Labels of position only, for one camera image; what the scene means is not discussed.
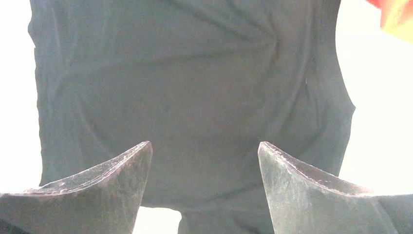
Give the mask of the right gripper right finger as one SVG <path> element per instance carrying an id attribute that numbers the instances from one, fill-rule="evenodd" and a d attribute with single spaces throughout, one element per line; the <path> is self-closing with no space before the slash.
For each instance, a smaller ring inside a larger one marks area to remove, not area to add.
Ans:
<path id="1" fill-rule="evenodd" d="M 382 195 L 300 161 L 276 146 L 258 149 L 277 234 L 410 234 L 413 196 Z"/>

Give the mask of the red t shirt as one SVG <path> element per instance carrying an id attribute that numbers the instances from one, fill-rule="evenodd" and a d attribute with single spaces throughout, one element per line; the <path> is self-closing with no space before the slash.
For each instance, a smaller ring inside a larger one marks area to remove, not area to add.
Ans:
<path id="1" fill-rule="evenodd" d="M 369 4 L 377 9 L 381 9 L 381 0 L 366 0 Z"/>

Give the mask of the orange yellow t shirt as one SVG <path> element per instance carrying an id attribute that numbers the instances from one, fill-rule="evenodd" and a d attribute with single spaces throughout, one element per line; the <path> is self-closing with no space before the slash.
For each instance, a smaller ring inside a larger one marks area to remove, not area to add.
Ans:
<path id="1" fill-rule="evenodd" d="M 381 29 L 405 42 L 413 42 L 413 1 L 381 0 Z"/>

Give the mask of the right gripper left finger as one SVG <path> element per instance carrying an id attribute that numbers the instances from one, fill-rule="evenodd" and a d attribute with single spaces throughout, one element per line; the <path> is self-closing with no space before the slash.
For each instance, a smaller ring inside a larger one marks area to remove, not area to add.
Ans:
<path id="1" fill-rule="evenodd" d="M 131 234 L 147 183 L 152 145 L 39 189 L 0 195 L 3 234 Z"/>

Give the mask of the black t shirt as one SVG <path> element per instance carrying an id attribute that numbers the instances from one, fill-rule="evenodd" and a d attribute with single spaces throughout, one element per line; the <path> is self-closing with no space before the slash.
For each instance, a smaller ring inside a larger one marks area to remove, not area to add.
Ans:
<path id="1" fill-rule="evenodd" d="M 271 234 L 268 141 L 338 175 L 354 105 L 338 0 L 33 0 L 41 184 L 150 141 L 142 205 L 181 234 Z"/>

